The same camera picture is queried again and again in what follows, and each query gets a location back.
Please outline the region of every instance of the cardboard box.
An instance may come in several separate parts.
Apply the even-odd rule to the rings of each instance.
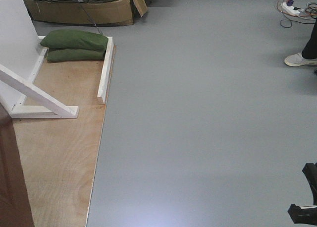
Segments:
[[[136,11],[143,16],[148,8],[144,0],[117,0],[105,3],[48,2],[24,0],[34,20],[67,23],[92,24],[83,10],[97,24],[132,25]]]

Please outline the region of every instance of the black object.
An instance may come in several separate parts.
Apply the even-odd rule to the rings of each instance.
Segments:
[[[317,226],[317,164],[305,164],[303,173],[311,187],[314,204],[311,206],[296,206],[292,204],[288,209],[288,214],[294,224]]]

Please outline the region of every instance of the black trouser leg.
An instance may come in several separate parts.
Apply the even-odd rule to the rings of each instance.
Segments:
[[[317,20],[315,22],[311,38],[302,51],[302,56],[306,59],[317,58]]]

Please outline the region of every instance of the shoe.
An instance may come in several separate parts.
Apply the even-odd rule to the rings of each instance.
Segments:
[[[302,53],[297,53],[295,55],[290,55],[286,57],[284,60],[286,65],[291,67],[299,67],[302,65],[317,65],[317,58],[316,59],[305,59],[302,56]]]

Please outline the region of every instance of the wooden platform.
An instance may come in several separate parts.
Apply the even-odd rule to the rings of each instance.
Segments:
[[[14,120],[36,227],[86,226],[106,111],[97,98],[102,67],[103,61],[45,61],[34,84],[79,106],[78,118]]]

